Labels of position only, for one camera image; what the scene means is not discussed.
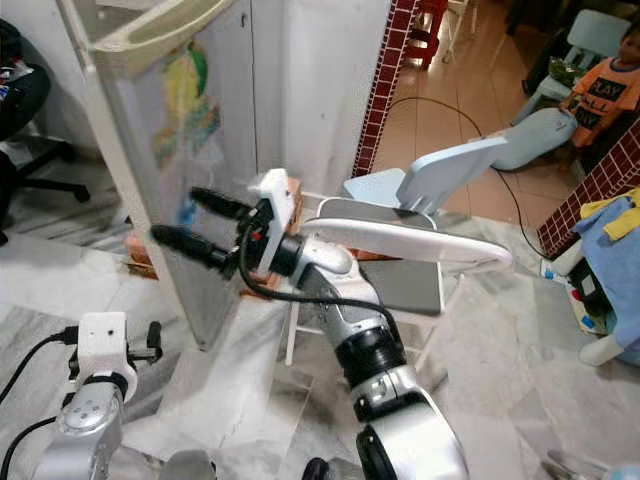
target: red chair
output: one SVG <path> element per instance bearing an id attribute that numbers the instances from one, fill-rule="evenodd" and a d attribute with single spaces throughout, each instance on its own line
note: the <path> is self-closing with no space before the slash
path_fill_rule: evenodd
<path id="1" fill-rule="evenodd" d="M 422 59 L 421 68 L 423 70 L 429 68 L 433 56 L 438 51 L 438 46 L 440 45 L 438 32 L 440 31 L 442 17 L 447 11 L 447 4 L 447 0 L 420 0 L 418 2 L 420 13 L 424 16 L 429 15 L 431 17 L 431 22 L 428 23 L 428 31 L 420 28 L 414 28 L 409 34 L 409 38 L 411 40 L 426 42 L 427 46 L 418 47 L 415 45 L 409 45 L 407 47 L 407 58 Z"/>

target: black cable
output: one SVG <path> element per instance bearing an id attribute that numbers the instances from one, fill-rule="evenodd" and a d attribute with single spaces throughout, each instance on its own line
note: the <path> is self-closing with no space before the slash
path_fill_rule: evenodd
<path id="1" fill-rule="evenodd" d="M 73 345 L 73 344 L 78 343 L 78 327 L 67 327 L 64 330 L 62 330 L 62 331 L 60 331 L 58 333 L 54 333 L 53 335 L 49 335 L 44 340 L 38 342 L 29 351 L 29 353 L 27 353 L 25 355 L 25 357 L 22 359 L 22 361 L 20 362 L 20 365 L 18 365 L 18 368 L 16 368 L 16 371 L 14 372 L 14 374 L 9 379 L 9 383 L 7 383 L 7 385 L 2 390 L 2 393 L 0 393 L 0 404 L 7 397 L 7 395 L 9 394 L 9 391 L 11 390 L 11 388 L 13 388 L 13 385 L 18 380 L 18 377 L 20 377 L 20 374 L 22 373 L 22 371 L 25 369 L 25 367 L 29 363 L 29 360 L 31 360 L 31 358 L 36 354 L 36 352 L 38 350 L 40 350 L 46 344 L 52 343 L 52 342 L 62 342 L 65 345 Z"/>
<path id="2" fill-rule="evenodd" d="M 437 103 L 438 105 L 442 105 L 443 107 L 446 107 L 450 110 L 453 110 L 455 112 L 458 112 L 460 115 L 462 115 L 464 118 L 466 118 L 469 123 L 471 123 L 471 125 L 473 125 L 473 128 L 476 129 L 476 132 L 478 132 L 479 136 L 483 136 L 482 135 L 482 131 L 480 130 L 480 127 L 478 126 L 478 124 L 473 120 L 473 118 L 471 118 L 469 115 L 467 115 L 465 112 L 463 112 L 462 110 L 460 110 L 459 108 L 454 107 L 453 105 L 449 105 L 448 103 L 442 102 L 436 98 L 431 98 L 431 97 L 421 97 L 421 96 L 416 96 L 416 97 L 405 97 L 405 98 L 401 98 L 400 100 L 396 100 L 395 102 L 393 102 L 391 104 L 391 106 L 389 107 L 389 110 L 391 110 L 393 107 L 395 107 L 396 105 L 398 105 L 399 103 L 402 103 L 406 100 L 426 100 L 428 102 L 433 102 L 433 103 Z M 509 191 L 509 193 L 511 194 L 511 198 L 513 198 L 513 203 L 515 203 L 516 205 L 516 210 L 518 211 L 518 223 L 520 224 L 520 231 L 522 232 L 522 236 L 524 237 L 525 241 L 529 244 L 529 247 L 531 247 L 531 249 L 536 252 L 538 255 L 540 255 L 542 258 L 546 259 L 546 260 L 551 260 L 549 257 L 547 257 L 544 253 L 542 253 L 540 250 L 538 250 L 529 240 L 529 237 L 527 237 L 527 234 L 524 231 L 524 225 L 522 224 L 522 212 L 520 210 L 520 204 L 518 203 L 518 199 L 516 198 L 515 194 L 513 193 L 513 190 L 511 190 L 511 186 L 509 185 L 509 183 L 507 182 L 507 180 L 504 178 L 504 175 L 502 175 L 502 172 L 500 170 L 498 170 L 497 168 L 494 168 L 495 172 L 500 176 L 500 178 L 502 179 L 502 181 L 504 182 L 505 186 L 507 187 L 507 190 Z"/>
<path id="3" fill-rule="evenodd" d="M 244 283 L 246 283 L 247 287 L 253 290 L 255 293 L 262 295 L 266 298 L 271 298 L 274 300 L 283 300 L 285 302 L 296 302 L 296 303 L 311 303 L 315 305 L 343 305 L 346 307 L 356 307 L 356 308 L 365 308 L 367 310 L 374 310 L 378 313 L 384 315 L 389 324 L 389 329 L 391 334 L 394 336 L 397 342 L 400 342 L 400 333 L 398 331 L 398 327 L 396 325 L 395 319 L 389 310 L 387 310 L 384 305 L 379 305 L 376 303 L 365 302 L 364 300 L 356 300 L 354 298 L 337 298 L 337 297 L 304 297 L 300 295 L 293 295 L 291 293 L 286 292 L 278 292 L 276 290 L 271 290 L 270 288 L 265 288 L 262 285 L 259 285 L 251 278 L 251 274 L 249 273 L 249 267 L 247 265 L 247 250 L 249 246 L 249 239 L 251 238 L 251 233 L 253 232 L 252 225 L 247 226 L 245 229 L 242 240 L 240 242 L 240 252 L 239 252 L 239 262 L 238 269 L 240 270 L 240 276 Z"/>
<path id="4" fill-rule="evenodd" d="M 511 198 L 513 198 L 513 202 L 516 204 L 516 210 L 518 210 L 518 223 L 520 224 L 520 231 L 522 232 L 522 236 L 524 237 L 526 242 L 531 247 L 531 250 L 536 252 L 542 258 L 544 258 L 546 260 L 551 260 L 548 256 L 546 256 L 544 253 L 542 253 L 540 250 L 538 250 L 536 247 L 534 247 L 533 244 L 529 241 L 529 238 L 527 237 L 527 234 L 524 231 L 524 226 L 522 225 L 522 213 L 520 212 L 520 204 L 518 203 L 518 200 L 516 199 L 516 196 L 513 193 L 513 190 L 511 190 L 511 187 L 509 186 L 509 183 L 507 182 L 507 180 L 502 175 L 502 172 L 500 170 L 496 170 L 496 169 L 494 169 L 494 170 L 498 173 L 498 175 L 500 175 L 500 178 L 502 179 L 502 181 L 504 182 L 505 186 L 507 187 L 507 190 L 509 190 L 509 193 L 511 194 Z"/>
<path id="5" fill-rule="evenodd" d="M 34 430 L 37 430 L 40 427 L 44 427 L 45 425 L 49 425 L 56 421 L 56 417 L 49 417 L 44 420 L 40 420 L 39 422 L 34 423 L 33 425 L 25 428 L 22 432 L 18 434 L 16 438 L 13 439 L 9 448 L 7 448 L 7 453 L 4 455 L 4 460 L 2 461 L 2 469 L 0 470 L 0 480 L 7 480 L 9 478 L 9 464 L 11 463 L 11 457 L 15 453 L 16 448 L 18 448 L 18 444 L 29 435 Z"/>

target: office chair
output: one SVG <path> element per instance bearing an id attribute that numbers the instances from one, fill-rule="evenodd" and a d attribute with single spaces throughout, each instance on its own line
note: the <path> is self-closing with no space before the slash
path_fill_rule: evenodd
<path id="1" fill-rule="evenodd" d="M 2 27 L 6 29 L 11 26 L 2 21 Z M 19 132 L 31 121 L 51 90 L 51 82 L 42 67 L 33 64 L 29 64 L 27 67 L 33 71 L 19 76 L 15 80 L 9 78 L 1 85 L 3 99 L 0 104 L 0 142 Z M 10 68 L 3 65 L 3 71 L 7 70 Z M 79 202 L 89 201 L 89 191 L 84 185 L 29 178 L 38 169 L 58 157 L 72 160 L 74 151 L 71 145 L 59 142 L 44 155 L 21 167 L 16 167 L 9 155 L 0 150 L 0 247 L 8 241 L 7 236 L 2 232 L 2 226 L 8 214 L 11 197 L 16 189 L 29 187 L 70 192 Z"/>

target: tiled floor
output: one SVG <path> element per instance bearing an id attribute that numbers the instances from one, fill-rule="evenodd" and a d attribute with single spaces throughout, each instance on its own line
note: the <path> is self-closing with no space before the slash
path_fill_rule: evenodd
<path id="1" fill-rule="evenodd" d="M 448 64 L 442 62 L 448 46 L 445 20 L 441 47 L 431 66 L 427 71 L 405 67 L 394 101 L 424 96 L 445 102 L 473 118 L 483 134 L 508 127 L 526 101 L 521 80 L 528 65 L 516 46 L 518 36 L 515 40 L 507 37 L 496 55 L 505 32 L 505 15 L 500 2 L 481 1 L 475 39 L 470 38 L 470 19 L 465 18 L 455 57 Z M 526 41 L 535 39 L 535 32 L 526 34 Z M 389 112 L 373 170 L 406 170 L 422 155 L 475 137 L 473 126 L 457 112 L 425 100 L 405 100 Z M 540 225 L 577 184 L 553 159 L 538 159 L 522 172 L 506 173 L 505 178 L 520 204 L 523 224 L 532 227 Z M 458 190 L 444 208 L 518 223 L 513 198 L 493 170 Z"/>
<path id="2" fill-rule="evenodd" d="M 97 197 L 98 187 L 109 185 L 106 172 L 86 168 L 78 164 L 67 179 L 91 177 Z M 529 188 L 517 177 L 509 181 Z M 486 176 L 467 195 L 496 185 Z M 123 234 L 115 220 L 92 221 L 119 218 L 112 202 L 96 202 L 90 214 L 66 197 L 58 198 L 66 206 L 22 200 L 0 251 L 0 378 L 43 335 L 87 311 L 126 312 L 134 348 L 150 321 L 163 325 L 165 355 L 140 366 L 138 390 L 125 409 L 123 446 L 110 465 L 113 478 L 154 480 L 160 460 L 194 448 L 205 449 L 224 478 L 238 480 L 297 480 L 314 456 L 357 461 L 362 426 L 326 339 L 297 335 L 294 363 L 283 363 L 286 305 L 242 300 L 220 344 L 201 352 L 157 282 L 132 276 L 121 255 L 95 249 L 106 240 L 116 245 Z M 460 438 L 471 478 L 548 479 L 540 461 L 550 448 L 637 463 L 638 369 L 579 363 L 577 351 L 593 338 L 577 327 L 565 287 L 537 275 L 539 258 L 517 227 L 452 212 L 435 220 L 444 232 L 504 245 L 516 259 L 513 271 L 470 275 L 434 337 L 430 359 L 448 371 L 434 398 Z M 402 323 L 406 345 L 424 341 L 429 325 Z M 43 349 L 25 370 L 29 378 L 2 405 L 8 421 L 0 422 L 0 452 L 30 419 L 58 410 L 71 351 Z M 52 432 L 43 428 L 21 444 L 8 480 L 31 478 Z M 593 432 L 605 441 L 593 441 Z"/>
<path id="3" fill-rule="evenodd" d="M 19 189 L 9 206 L 7 233 L 26 234 L 79 247 L 125 254 L 124 240 L 132 231 L 126 210 L 107 166 L 99 160 L 56 160 L 37 178 L 69 181 L 87 187 L 91 200 L 78 203 L 73 195 L 48 190 Z"/>

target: child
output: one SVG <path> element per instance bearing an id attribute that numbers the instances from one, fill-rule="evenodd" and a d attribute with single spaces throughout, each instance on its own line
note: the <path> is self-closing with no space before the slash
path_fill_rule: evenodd
<path id="1" fill-rule="evenodd" d="M 572 101 L 580 96 L 576 107 Z M 635 110 L 640 97 L 640 22 L 634 22 L 620 42 L 616 58 L 593 67 L 560 104 L 578 121 L 571 138 L 575 147 L 591 145 L 625 110 Z"/>

